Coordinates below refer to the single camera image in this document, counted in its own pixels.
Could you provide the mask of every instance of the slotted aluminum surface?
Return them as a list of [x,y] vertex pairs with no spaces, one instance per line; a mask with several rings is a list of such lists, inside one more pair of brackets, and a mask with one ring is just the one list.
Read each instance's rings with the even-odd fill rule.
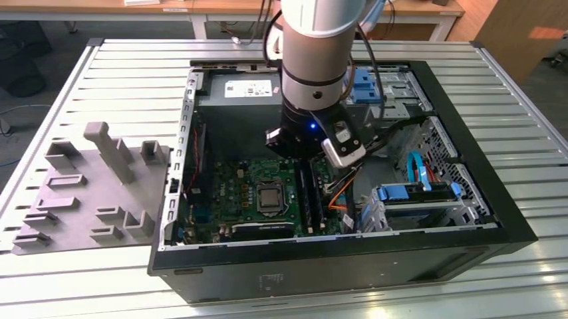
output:
[[[106,40],[89,47],[0,196],[0,317],[553,318],[568,315],[568,164],[566,141],[483,49],[470,43],[375,43],[380,59],[427,60],[540,237],[446,284],[190,307],[148,276],[150,247],[15,256],[42,154],[54,139],[81,137],[87,121],[110,123],[130,146],[176,145],[192,59],[260,59],[261,46],[226,41]],[[363,44],[356,58],[368,58]]]

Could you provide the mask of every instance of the cpu socket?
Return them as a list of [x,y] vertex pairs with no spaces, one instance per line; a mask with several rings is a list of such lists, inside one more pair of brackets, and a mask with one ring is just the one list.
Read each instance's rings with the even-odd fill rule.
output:
[[267,217],[277,216],[285,211],[283,184],[275,182],[257,184],[257,208],[259,213]]

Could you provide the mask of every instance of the motherboard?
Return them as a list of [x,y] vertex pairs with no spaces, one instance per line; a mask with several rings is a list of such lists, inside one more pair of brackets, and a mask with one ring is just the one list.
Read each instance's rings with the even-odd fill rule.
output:
[[[325,161],[315,164],[317,183],[331,182]],[[222,243],[249,237],[272,239],[287,233],[291,237],[340,232],[335,211],[327,211],[327,224],[320,234],[307,225],[300,208],[295,161],[288,159],[218,161],[213,168],[213,192],[209,207],[190,209],[186,230],[192,242]]]

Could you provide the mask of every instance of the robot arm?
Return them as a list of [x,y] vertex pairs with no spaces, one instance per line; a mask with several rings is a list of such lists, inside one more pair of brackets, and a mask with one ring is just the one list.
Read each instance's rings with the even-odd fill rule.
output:
[[[383,10],[372,6],[367,19]],[[281,128],[268,133],[268,146],[285,157],[325,154],[332,164],[351,166],[367,153],[351,116],[340,103],[356,23],[367,0],[283,0]]]

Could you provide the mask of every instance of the open computer tower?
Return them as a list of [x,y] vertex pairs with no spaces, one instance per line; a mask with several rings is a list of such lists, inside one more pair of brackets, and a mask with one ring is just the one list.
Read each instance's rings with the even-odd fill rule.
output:
[[536,241],[428,64],[380,64],[383,110],[357,67],[345,107],[388,142],[336,194],[324,156],[307,166],[265,146],[279,72],[193,66],[149,267],[188,302],[440,282]]

